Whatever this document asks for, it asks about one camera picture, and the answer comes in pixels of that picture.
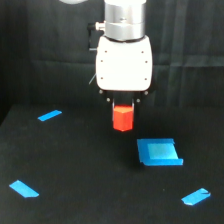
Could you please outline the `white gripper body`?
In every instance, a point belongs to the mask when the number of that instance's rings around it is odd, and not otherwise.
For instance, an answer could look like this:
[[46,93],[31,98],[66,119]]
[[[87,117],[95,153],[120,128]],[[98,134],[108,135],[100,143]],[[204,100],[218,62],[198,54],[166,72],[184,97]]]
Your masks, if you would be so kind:
[[150,40],[144,36],[138,41],[112,41],[105,35],[99,39],[96,51],[95,79],[109,103],[139,102],[140,96],[152,86],[153,58]]

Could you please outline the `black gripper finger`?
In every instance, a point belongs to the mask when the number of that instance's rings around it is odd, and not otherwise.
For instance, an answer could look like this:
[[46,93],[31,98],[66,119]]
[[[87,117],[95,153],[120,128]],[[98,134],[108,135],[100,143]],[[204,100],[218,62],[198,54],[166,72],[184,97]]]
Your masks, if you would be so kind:
[[115,99],[111,100],[111,116],[114,119],[114,107],[115,107]]
[[135,99],[132,99],[133,121],[135,120]]

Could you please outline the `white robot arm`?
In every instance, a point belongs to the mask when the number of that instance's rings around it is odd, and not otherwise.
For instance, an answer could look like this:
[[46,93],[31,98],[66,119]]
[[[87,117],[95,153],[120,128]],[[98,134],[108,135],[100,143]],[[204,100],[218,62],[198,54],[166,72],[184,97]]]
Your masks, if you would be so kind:
[[153,58],[145,34],[147,0],[104,0],[104,21],[89,23],[88,50],[96,51],[94,78],[99,92],[115,107],[116,93],[148,92],[152,83]]

